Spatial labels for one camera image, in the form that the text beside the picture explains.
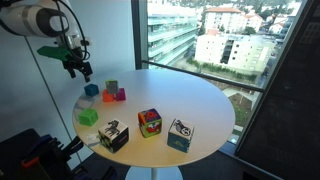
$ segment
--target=white wall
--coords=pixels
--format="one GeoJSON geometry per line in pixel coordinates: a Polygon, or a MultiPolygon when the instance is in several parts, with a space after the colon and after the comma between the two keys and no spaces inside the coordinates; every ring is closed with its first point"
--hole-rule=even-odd
{"type": "MultiPolygon", "coordinates": [[[[70,0],[70,3],[85,36],[92,40],[92,46],[88,48],[93,69],[90,83],[96,83],[97,77],[107,73],[135,69],[130,1],[70,0]]],[[[67,133],[72,138],[76,136],[72,109],[87,84],[81,73],[77,72],[77,77],[71,79],[60,61],[36,53],[43,45],[55,46],[54,39],[28,37],[28,40],[67,129],[50,99],[26,41],[0,28],[0,140],[29,127],[35,128],[40,135],[56,136],[67,144],[70,142],[67,133]]],[[[88,148],[79,152],[82,160],[91,153],[88,148]]],[[[70,165],[74,167],[78,163],[79,160],[73,157],[70,165]]]]}

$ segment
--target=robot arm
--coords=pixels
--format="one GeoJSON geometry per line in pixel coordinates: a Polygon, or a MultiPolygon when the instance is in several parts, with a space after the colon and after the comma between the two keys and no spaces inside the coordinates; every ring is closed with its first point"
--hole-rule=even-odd
{"type": "Polygon", "coordinates": [[[0,0],[0,26],[14,35],[56,38],[58,47],[44,46],[37,52],[61,60],[72,78],[78,70],[90,81],[92,69],[85,62],[89,41],[68,0],[0,0]]]}

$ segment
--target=cube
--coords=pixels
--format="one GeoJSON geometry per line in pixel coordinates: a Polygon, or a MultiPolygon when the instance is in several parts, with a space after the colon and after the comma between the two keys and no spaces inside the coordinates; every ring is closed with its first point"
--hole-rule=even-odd
{"type": "Polygon", "coordinates": [[[109,94],[107,89],[103,90],[102,91],[102,101],[103,102],[112,102],[112,101],[114,101],[114,94],[109,94]]]}
{"type": "Polygon", "coordinates": [[[138,113],[139,126],[142,135],[147,138],[161,132],[162,119],[155,109],[149,109],[138,113]]]}
{"type": "Polygon", "coordinates": [[[124,88],[119,88],[118,93],[116,94],[116,101],[124,101],[126,100],[126,93],[124,88]]]}
{"type": "Polygon", "coordinates": [[[94,109],[84,109],[79,115],[80,124],[92,126],[98,120],[98,113],[94,109]]]}
{"type": "Polygon", "coordinates": [[[89,84],[89,85],[85,86],[84,91],[87,96],[91,96],[91,97],[99,94],[99,88],[95,84],[89,84]]]}
{"type": "Polygon", "coordinates": [[[194,125],[174,119],[168,132],[168,146],[187,153],[193,136],[194,125]]]}
{"type": "Polygon", "coordinates": [[[116,94],[119,91],[118,81],[110,79],[106,81],[106,88],[109,94],[116,94]]]}
{"type": "Polygon", "coordinates": [[[116,153],[129,141],[129,128],[119,120],[109,121],[98,130],[100,143],[111,153],[116,153]]]}

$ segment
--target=white round table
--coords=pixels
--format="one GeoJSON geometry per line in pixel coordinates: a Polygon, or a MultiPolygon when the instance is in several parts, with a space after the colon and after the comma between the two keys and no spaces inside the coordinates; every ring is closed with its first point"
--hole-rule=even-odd
{"type": "Polygon", "coordinates": [[[97,83],[98,95],[88,97],[83,93],[77,100],[73,125],[86,145],[90,144],[88,136],[97,134],[98,128],[107,121],[118,119],[129,126],[129,142],[115,154],[100,144],[89,146],[102,157],[132,166],[127,179],[150,179],[150,176],[153,179],[182,179],[177,166],[209,156],[232,133],[235,113],[231,102],[221,90],[204,79],[171,70],[135,70],[104,78],[97,83]],[[119,88],[125,89],[125,101],[102,101],[105,80],[109,79],[117,80],[119,88]],[[78,122],[78,114],[85,108],[98,112],[99,119],[91,127],[78,122]],[[138,126],[138,113],[151,108],[162,117],[162,132],[144,138],[138,126]],[[195,125],[188,153],[167,145],[168,130],[175,118],[195,125]]]}

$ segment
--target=city view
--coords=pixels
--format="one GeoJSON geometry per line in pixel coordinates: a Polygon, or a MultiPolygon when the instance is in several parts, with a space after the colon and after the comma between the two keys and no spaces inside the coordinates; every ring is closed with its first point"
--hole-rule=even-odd
{"type": "MultiPolygon", "coordinates": [[[[264,88],[299,0],[149,0],[148,61],[264,88]]],[[[150,65],[149,68],[160,68],[150,65]]],[[[236,113],[236,143],[260,92],[208,80],[236,113]]]]}

